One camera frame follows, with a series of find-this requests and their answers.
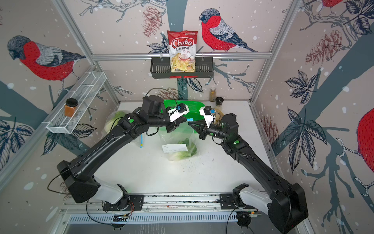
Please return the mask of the small chinese cabbage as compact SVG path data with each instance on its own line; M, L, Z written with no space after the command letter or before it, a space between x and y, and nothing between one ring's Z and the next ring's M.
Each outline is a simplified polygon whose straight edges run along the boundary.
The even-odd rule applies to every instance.
M179 141L175 144L174 148L177 151L169 154L169 161L186 160L198 154L196 144L193 140L190 140L189 138Z

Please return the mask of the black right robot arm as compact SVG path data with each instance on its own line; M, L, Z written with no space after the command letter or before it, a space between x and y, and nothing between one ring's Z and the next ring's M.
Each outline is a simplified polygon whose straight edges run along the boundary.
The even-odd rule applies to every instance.
M200 120L189 122L189 126L202 140L207 136L219 138L224 151L245 167L261 184L271 200L265 205L265 213L281 233L287 234L308 218L304 189L297 183L290 184L255 154L239 135L235 114L224 115L217 125L207 125L204 120Z

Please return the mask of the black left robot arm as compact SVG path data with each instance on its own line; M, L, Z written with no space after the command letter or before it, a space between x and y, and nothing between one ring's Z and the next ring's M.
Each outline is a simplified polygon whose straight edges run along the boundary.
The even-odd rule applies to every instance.
M118 150L148 132L149 128L165 127L169 133L174 131L186 122L185 115L189 111L184 103L166 108L161 97L146 96L141 107L120 118L93 148L70 162L60 162L57 169L74 201L84 203L99 199L116 204L125 200L127 192L124 187L96 179L95 172Z

